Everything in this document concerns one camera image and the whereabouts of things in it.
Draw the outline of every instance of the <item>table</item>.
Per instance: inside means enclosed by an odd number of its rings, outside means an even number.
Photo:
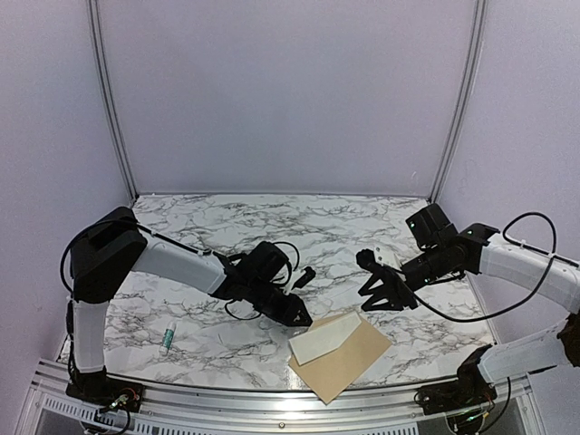
[[[296,293],[314,319],[361,312],[357,291],[369,274],[355,262],[366,247],[392,250],[401,261],[419,253],[404,219],[424,199],[314,195],[153,195],[134,206],[137,219],[182,243],[223,254],[249,251],[260,241],[285,240],[311,266],[316,279]],[[292,249],[287,250],[294,261]],[[481,315],[466,280],[423,288],[419,294],[445,313]],[[300,390],[305,385],[287,366],[288,339],[304,328],[265,318],[238,321],[224,301],[191,287],[131,273],[111,301],[105,331],[109,372],[197,386]],[[231,305],[238,315],[251,306]],[[363,314],[393,346],[353,387],[418,382],[454,374],[476,348],[493,343],[485,322],[454,324],[424,307]],[[170,321],[177,322],[167,356],[159,354]],[[62,359],[67,358],[68,345]]]

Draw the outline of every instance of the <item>brown cardboard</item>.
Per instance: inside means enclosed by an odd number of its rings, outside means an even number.
[[[317,328],[344,314],[316,320]],[[304,383],[328,404],[356,381],[391,346],[391,341],[361,317],[361,325],[344,344],[311,362],[298,365],[292,355],[288,365]]]

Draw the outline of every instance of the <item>partition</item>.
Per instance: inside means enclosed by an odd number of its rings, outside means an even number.
[[[427,197],[474,5],[102,2],[138,190]]]
[[[491,2],[485,44],[461,140],[440,198],[449,217],[465,227],[496,227],[528,210],[548,214],[558,229],[558,253],[580,258],[580,4]],[[514,228],[528,242],[549,248],[546,223],[531,219]],[[478,277],[489,312],[527,292]],[[511,341],[566,317],[559,306],[536,296],[492,321],[499,338]],[[577,433],[580,371],[554,369],[533,376],[549,434]]]
[[[39,358],[63,343],[64,247],[129,200],[83,2],[8,2],[0,22],[0,428],[11,434]]]

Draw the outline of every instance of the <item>small bottle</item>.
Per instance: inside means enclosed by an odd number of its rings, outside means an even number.
[[[167,329],[163,334],[163,342],[159,347],[159,353],[161,355],[167,355],[169,353],[169,348],[171,347],[171,342],[173,341],[173,335],[175,334],[176,324],[174,321],[169,322]]]

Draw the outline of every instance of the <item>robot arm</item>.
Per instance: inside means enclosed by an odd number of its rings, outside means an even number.
[[[462,276],[466,271],[501,278],[531,291],[550,259],[508,243],[495,228],[482,224],[458,233],[436,204],[407,219],[407,224],[423,253],[403,264],[401,271],[376,263],[372,251],[357,255],[359,266],[372,272],[359,291],[371,296],[362,306],[365,311],[414,309],[418,304],[413,292],[437,284],[447,274]],[[418,403],[426,414],[454,411],[485,402],[488,397],[495,399],[493,384],[510,376],[557,365],[580,366],[580,321],[576,321],[580,270],[571,263],[554,259],[538,290],[571,313],[567,321],[512,343],[477,349],[459,367],[456,381],[419,389]]]
[[[312,323],[302,299],[274,282],[284,267],[290,270],[290,263],[269,242],[234,259],[183,246],[141,226],[130,209],[117,208],[76,237],[70,251],[73,288],[67,330],[72,338],[72,383],[67,393],[82,400],[111,403],[127,388],[106,376],[103,340],[109,301],[130,271],[162,276],[218,299],[246,300],[286,326]],[[314,277],[310,270],[295,286]]]

